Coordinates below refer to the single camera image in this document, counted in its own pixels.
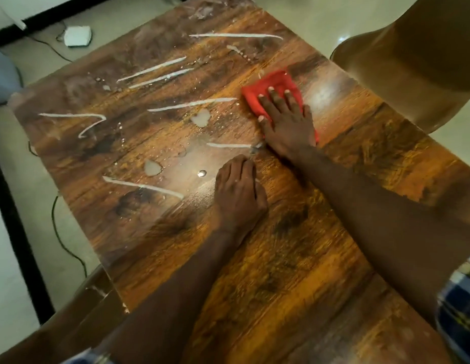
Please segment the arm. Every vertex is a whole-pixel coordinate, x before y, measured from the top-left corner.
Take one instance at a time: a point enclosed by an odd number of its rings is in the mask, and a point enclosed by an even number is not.
[[[252,160],[237,156],[215,183],[214,231],[168,281],[152,293],[96,349],[117,364],[175,363],[221,270],[267,211]]]
[[[378,273],[434,325],[437,294],[470,257],[470,226],[388,191],[332,162],[314,142],[308,106],[271,92],[260,101],[273,125],[259,118],[268,144],[319,188]]]

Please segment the wooden table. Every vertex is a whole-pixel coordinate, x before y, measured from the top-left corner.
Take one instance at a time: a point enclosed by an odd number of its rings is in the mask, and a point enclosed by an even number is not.
[[[283,39],[189,36],[212,32]],[[223,269],[186,362],[448,362],[438,336],[374,272],[317,189],[266,149],[207,145],[259,142],[240,86],[287,65],[334,160],[426,204],[470,176],[467,165],[250,0],[189,0],[10,104],[129,309],[206,237],[220,166],[254,152],[269,216]],[[147,111],[220,97],[237,100]],[[211,114],[205,128],[191,121],[202,108]],[[94,113],[106,121],[79,138],[98,117],[40,113]],[[162,165],[161,174],[148,177],[146,160]],[[198,177],[199,170],[207,175]],[[169,189],[184,200],[103,176]]]

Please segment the person's left hand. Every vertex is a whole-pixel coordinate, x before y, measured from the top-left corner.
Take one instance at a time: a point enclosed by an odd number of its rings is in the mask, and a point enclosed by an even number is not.
[[[218,171],[215,208],[215,230],[231,232],[238,247],[268,209],[264,187],[255,181],[252,160],[238,155]]]

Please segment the plaid shirt sleeve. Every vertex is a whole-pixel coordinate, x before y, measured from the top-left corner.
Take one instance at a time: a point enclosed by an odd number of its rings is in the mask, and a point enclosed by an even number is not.
[[[108,356],[95,354],[91,349],[85,350],[62,364],[113,364]]]
[[[470,364],[470,258],[438,296],[436,327],[456,363]]]

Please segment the gray object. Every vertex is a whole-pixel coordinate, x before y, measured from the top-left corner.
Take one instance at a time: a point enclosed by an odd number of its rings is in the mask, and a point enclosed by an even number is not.
[[[21,78],[13,62],[0,52],[0,104],[21,90]]]

